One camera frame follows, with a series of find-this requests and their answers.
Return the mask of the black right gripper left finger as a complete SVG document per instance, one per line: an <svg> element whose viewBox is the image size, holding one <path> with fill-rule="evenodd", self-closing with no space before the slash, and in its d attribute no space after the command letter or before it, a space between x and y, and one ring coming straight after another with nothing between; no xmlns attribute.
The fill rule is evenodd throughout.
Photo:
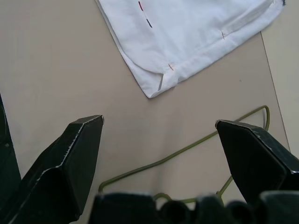
<svg viewBox="0 0 299 224"><path fill-rule="evenodd" d="M104 118L71 122L36 159L0 210L0 224L70 224L93 182Z"/></svg>

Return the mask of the white ribbed garment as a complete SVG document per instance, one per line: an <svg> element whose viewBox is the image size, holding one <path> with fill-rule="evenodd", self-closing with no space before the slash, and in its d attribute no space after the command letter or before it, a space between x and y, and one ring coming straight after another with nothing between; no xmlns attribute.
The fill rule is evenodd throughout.
<svg viewBox="0 0 299 224"><path fill-rule="evenodd" d="M285 0L96 0L148 98L175 87L269 26Z"/></svg>

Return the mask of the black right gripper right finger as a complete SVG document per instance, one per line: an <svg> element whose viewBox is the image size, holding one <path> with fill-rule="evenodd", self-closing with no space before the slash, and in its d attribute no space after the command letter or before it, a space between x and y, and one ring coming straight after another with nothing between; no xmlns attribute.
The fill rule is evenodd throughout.
<svg viewBox="0 0 299 224"><path fill-rule="evenodd" d="M299 191L299 159L265 129L229 120L218 120L215 127L247 203L255 203L264 191Z"/></svg>

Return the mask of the green wire hanger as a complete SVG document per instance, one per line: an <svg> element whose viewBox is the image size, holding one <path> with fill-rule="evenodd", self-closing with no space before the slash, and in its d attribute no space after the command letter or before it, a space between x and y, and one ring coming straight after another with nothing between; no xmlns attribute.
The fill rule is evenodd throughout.
<svg viewBox="0 0 299 224"><path fill-rule="evenodd" d="M241 116L240 118L238 118L237 120L235 120L235 122L242 121L245 118L250 117L251 115L253 115L253 114L255 114L255 113L259 112L259 111L263 111L263 110L265 110L265 118L263 119L263 121L264 121L264 123L263 123L263 129L266 130L266 131L268 131L269 130L269 126L270 126L270 117L271 117L271 114L270 114L270 109L269 109L269 107L267 105L263 105L261 107L258 107L256 109L250 111L249 113L247 113L247 114ZM142 166L140 168L136 168L134 170L128 171L126 173L123 173L123 174L118 175L116 177L113 177L111 179L108 179L108 180L102 182L99 185L98 192L100 194L103 194L103 190L104 190L105 187L107 187L107 186L109 186L111 184L114 184L115 182L118 182L118 181L120 181L120 180L122 180L124 178L129 177L129 176L132 176L132 175L135 175L137 173L143 172L145 170L148 170L148 169L157 167L159 165L162 165L162 164L164 164L164 163L172 160L173 158L181 155L182 153L186 152L187 150L189 150L191 148L194 148L197 145L199 145L199 144L201 144L201 143L203 143L203 142L211 139L212 137L216 136L217 134L218 134L217 131L215 131L213 133L210 133L209 135L207 135L207 136L205 136L205 137L197 140L196 142L194 142L194 143L192 143L192 144L190 144L190 145L188 145L188 146L186 146L186 147L184 147L184 148L182 148L182 149L180 149L180 150L178 150L178 151L176 151L176 152L174 152L174 153L166 156L165 158L163 158L161 160L158 160L158 161L156 161L154 163L151 163L149 165L145 165L145 166ZM220 199L220 201L222 203L223 203L222 196L223 196L224 192L226 191L226 189L228 188L228 186L231 184L232 181L233 181L233 177L230 176L227 179L227 181L225 182L225 184L222 186L222 188L215 193L215 195ZM172 200L172 198L168 194L166 194L166 193L158 193L158 194L156 194L156 195L153 196L153 199L154 199L154 201L158 201L159 199L165 199L166 201L171 201ZM184 204L190 204L190 203L195 203L196 202L196 198L187 198L187 199L183 199L183 200L179 200L179 201L181 201Z"/></svg>

